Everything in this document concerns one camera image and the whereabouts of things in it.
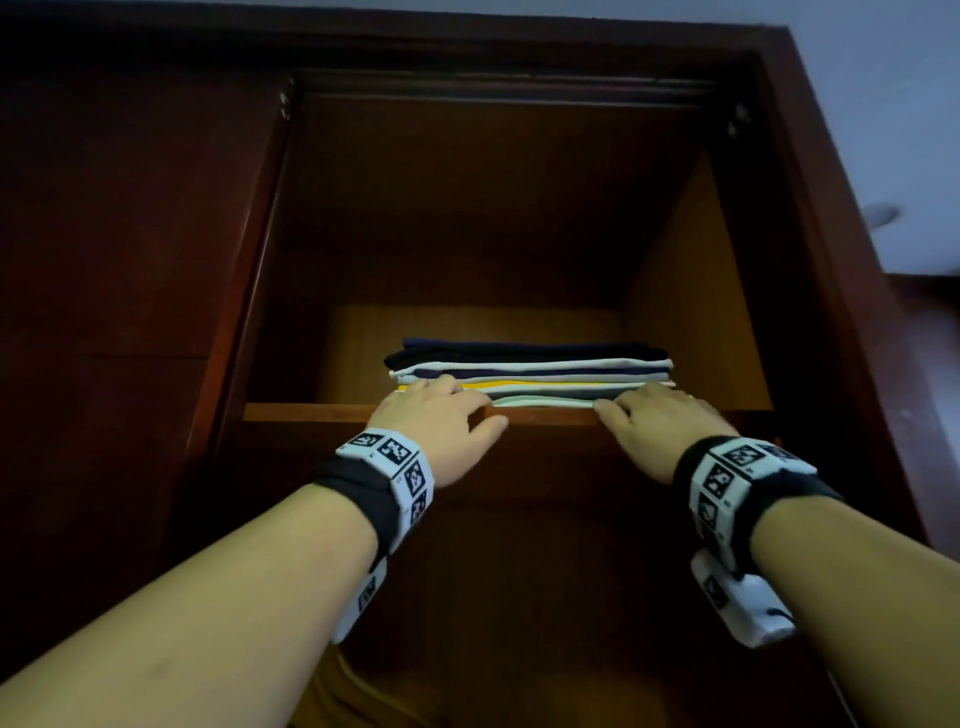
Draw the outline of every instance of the brown fabric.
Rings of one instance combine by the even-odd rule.
[[[292,728],[427,728],[390,697],[354,674],[340,648],[332,644],[290,719]]]

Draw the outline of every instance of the white ceiling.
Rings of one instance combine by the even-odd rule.
[[[255,4],[343,7],[328,0]],[[353,8],[787,25],[884,268],[960,274],[960,0],[352,0]]]

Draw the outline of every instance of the person's left arm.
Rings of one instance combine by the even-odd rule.
[[[370,426],[416,442],[437,486],[459,479],[505,417],[452,377],[392,394]],[[0,725],[282,725],[368,572],[377,536],[318,485],[161,576],[0,687]]]

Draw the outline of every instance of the wooden cabinet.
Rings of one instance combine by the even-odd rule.
[[[741,431],[960,553],[960,479],[786,31],[10,13],[11,53],[107,63],[6,86],[8,668],[299,487],[404,336],[662,346]],[[803,641],[725,633],[684,509],[592,412],[508,415],[345,643],[362,676],[452,725],[844,724]]]

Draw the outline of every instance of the black folded shirt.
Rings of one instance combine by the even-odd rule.
[[[528,361],[582,361],[588,359],[640,359],[662,361],[667,358],[663,349],[646,344],[568,344],[544,346],[538,344],[499,344],[494,342],[424,341],[411,342],[402,352],[392,353],[383,363],[397,371],[431,361],[449,361],[467,364]]]

